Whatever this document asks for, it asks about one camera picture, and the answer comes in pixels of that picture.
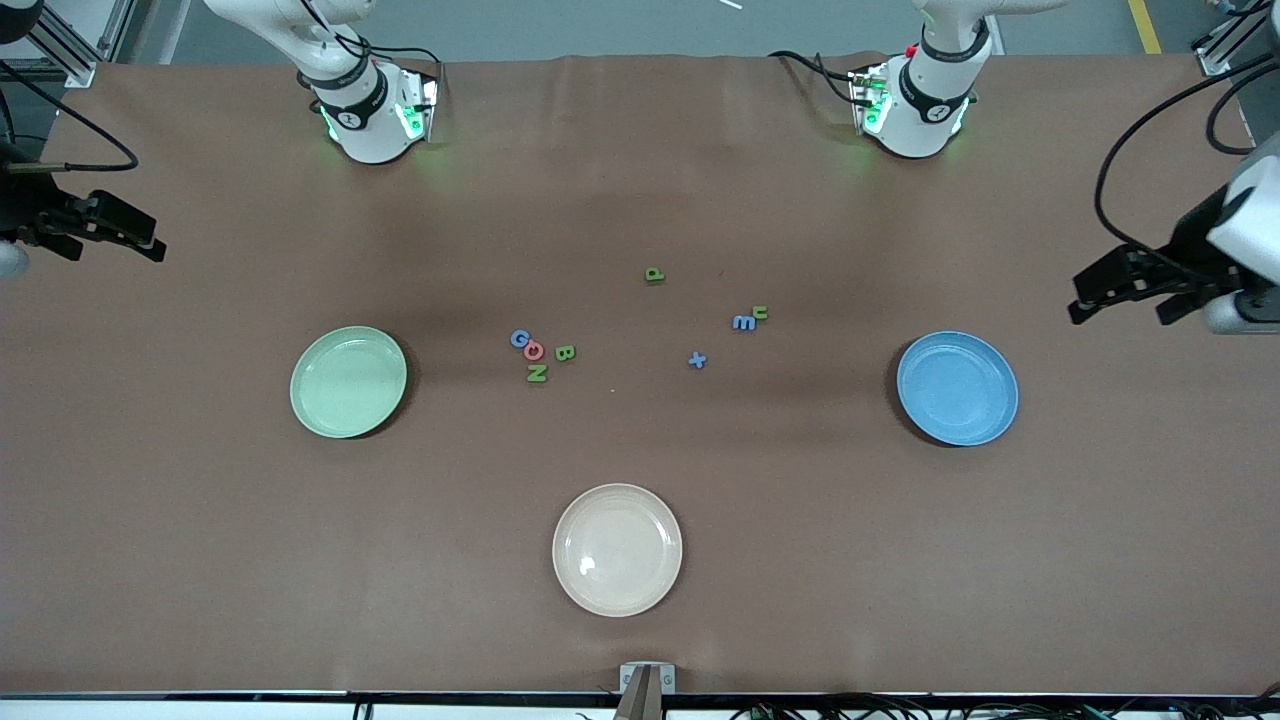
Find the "green led light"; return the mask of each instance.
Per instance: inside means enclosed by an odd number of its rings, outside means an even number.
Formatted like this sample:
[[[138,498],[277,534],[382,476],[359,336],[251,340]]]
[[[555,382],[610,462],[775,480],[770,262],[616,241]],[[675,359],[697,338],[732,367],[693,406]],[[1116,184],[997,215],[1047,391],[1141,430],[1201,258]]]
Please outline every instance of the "green led light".
[[[960,132],[960,126],[964,123],[964,111],[969,109],[969,100],[960,104],[960,109],[956,110],[956,122],[951,126],[951,135]]]
[[[404,108],[399,104],[396,105],[396,111],[401,118],[401,124],[404,126],[404,135],[410,140],[417,140],[422,137],[422,114],[413,108]]]
[[[320,106],[320,117],[324,118],[324,124],[329,128],[329,138],[334,142],[340,142],[338,140],[338,131],[334,129],[333,120],[329,118],[329,111],[325,110],[323,105]]]

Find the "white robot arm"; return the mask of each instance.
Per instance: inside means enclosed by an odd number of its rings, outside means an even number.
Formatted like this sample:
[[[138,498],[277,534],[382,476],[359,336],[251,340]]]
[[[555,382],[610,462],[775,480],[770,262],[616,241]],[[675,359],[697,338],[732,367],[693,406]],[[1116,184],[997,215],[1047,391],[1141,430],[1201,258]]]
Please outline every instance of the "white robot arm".
[[[205,0],[284,53],[320,99],[329,136],[360,163],[387,163],[426,140],[436,81],[371,56],[347,24],[376,0]]]
[[[1271,8],[1270,36],[1274,61],[1280,63],[1280,6]],[[1272,72],[1275,65],[1260,69]],[[1121,245],[1074,282],[1078,300],[1068,311],[1075,324],[1120,302],[1169,296],[1156,307],[1161,324],[1203,310],[1215,334],[1280,333],[1280,133],[1184,215],[1167,245]]]
[[[911,0],[924,14],[918,47],[852,82],[858,128],[904,158],[928,158],[960,131],[970,91],[991,56],[987,15],[1042,13],[1068,0]]]

